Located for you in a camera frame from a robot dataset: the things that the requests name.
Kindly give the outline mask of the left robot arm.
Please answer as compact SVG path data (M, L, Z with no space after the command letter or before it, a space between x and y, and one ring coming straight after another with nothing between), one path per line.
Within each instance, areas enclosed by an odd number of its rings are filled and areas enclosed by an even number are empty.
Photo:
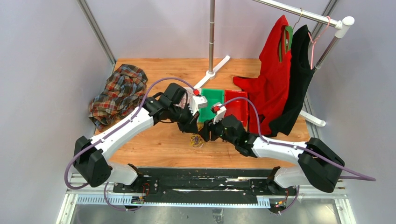
M192 96L188 97L187 90L176 83L169 84L163 93L144 96L141 104L116 125L93 137L81 136L76 140L73 159L64 175L68 176L70 168L74 167L86 182L72 186L66 180L66 185L81 189L118 182L125 184L132 193L139 192L143 180L138 177L138 171L132 165L110 162L112 155L137 134L167 119L177 123L182 132L198 132L199 109L206 105L207 100L199 90L192 88Z

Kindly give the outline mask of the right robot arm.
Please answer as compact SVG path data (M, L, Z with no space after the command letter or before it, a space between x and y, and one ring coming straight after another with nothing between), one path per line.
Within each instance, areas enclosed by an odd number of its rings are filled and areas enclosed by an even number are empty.
M293 142L267 138L246 131L233 115L218 122L207 120L198 134L204 141L220 138L231 143L246 157L273 158L294 164L291 168L273 168L267 189L275 195L285 188L306 184L332 193L345 166L345 162L321 139Z

